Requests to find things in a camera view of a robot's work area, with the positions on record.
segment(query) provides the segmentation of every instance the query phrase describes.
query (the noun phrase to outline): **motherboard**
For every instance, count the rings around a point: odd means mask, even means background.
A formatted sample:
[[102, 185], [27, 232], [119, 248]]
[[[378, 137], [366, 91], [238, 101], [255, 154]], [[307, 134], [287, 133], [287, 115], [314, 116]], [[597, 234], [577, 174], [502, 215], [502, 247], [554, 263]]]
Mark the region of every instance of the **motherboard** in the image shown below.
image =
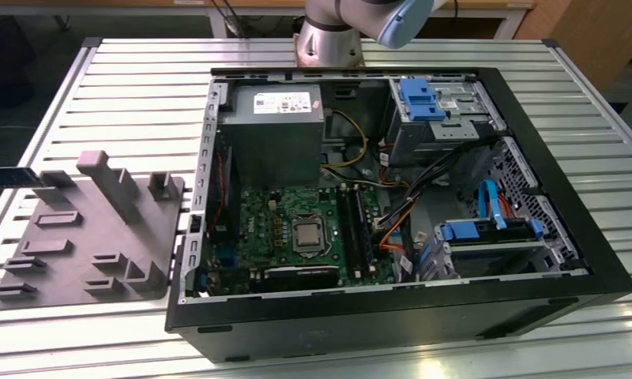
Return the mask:
[[213, 292], [392, 283], [392, 261], [369, 242], [380, 212], [373, 187], [242, 191], [238, 243], [215, 248], [213, 278], [227, 285]]

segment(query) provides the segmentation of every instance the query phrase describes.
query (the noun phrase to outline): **ram slot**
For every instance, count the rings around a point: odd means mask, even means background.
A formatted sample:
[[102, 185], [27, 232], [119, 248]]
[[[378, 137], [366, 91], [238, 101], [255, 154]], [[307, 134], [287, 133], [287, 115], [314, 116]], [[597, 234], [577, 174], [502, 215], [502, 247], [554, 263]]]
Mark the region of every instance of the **ram slot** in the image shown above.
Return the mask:
[[349, 278], [357, 279], [373, 272], [372, 242], [360, 199], [356, 189], [337, 192], [338, 227], [342, 232], [343, 256]]

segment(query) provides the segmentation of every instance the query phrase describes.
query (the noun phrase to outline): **cpu socket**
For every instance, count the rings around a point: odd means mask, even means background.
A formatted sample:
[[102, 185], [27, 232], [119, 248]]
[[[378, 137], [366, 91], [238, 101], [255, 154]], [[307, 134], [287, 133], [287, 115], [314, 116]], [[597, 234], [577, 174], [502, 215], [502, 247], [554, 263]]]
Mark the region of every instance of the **cpu socket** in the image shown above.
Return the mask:
[[293, 252], [313, 258], [325, 251], [323, 219], [293, 219]]

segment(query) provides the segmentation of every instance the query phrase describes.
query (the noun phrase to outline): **wooden cabinet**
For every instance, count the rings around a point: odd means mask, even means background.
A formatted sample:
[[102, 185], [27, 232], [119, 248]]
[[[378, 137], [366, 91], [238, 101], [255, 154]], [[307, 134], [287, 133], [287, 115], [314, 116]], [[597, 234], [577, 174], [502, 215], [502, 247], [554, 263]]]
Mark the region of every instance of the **wooden cabinet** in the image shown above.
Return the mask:
[[632, 0], [537, 0], [516, 39], [554, 39], [597, 89], [632, 58]]

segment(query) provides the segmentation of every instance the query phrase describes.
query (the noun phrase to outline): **aluminum table surface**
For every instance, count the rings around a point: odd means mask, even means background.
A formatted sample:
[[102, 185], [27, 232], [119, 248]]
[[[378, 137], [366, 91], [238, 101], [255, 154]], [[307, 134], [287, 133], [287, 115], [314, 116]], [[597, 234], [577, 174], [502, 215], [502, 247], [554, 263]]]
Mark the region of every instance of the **aluminum table surface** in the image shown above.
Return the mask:
[[[632, 274], [632, 132], [564, 52], [538, 41], [417, 40], [398, 51], [365, 42], [364, 56], [368, 66], [500, 69]], [[210, 68], [293, 64], [289, 39], [105, 39], [81, 49], [21, 164], [77, 175], [77, 154], [103, 149], [111, 167], [169, 170], [191, 188]], [[189, 201], [190, 192], [182, 209]], [[23, 189], [0, 197], [0, 279], [35, 203]], [[632, 295], [516, 338], [222, 365], [162, 331], [165, 307], [0, 312], [0, 375], [632, 378]]]

